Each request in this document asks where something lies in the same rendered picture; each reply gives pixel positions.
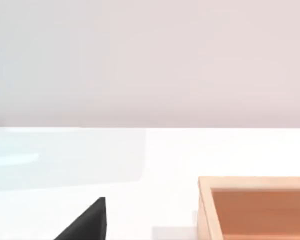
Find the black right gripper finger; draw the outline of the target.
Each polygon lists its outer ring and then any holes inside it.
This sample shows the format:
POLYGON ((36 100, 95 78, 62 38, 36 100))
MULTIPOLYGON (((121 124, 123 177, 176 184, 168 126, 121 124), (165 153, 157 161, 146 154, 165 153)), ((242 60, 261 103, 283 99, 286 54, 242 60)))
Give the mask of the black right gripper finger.
POLYGON ((106 240, 106 198, 99 197, 54 240, 106 240))

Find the shallow salmon-coloured box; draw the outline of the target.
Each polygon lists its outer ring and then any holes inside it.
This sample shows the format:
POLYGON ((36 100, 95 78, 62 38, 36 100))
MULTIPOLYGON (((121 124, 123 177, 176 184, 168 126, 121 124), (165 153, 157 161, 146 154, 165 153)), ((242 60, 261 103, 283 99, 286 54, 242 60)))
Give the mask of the shallow salmon-coloured box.
POLYGON ((300 176, 200 176, 197 240, 300 240, 300 176))

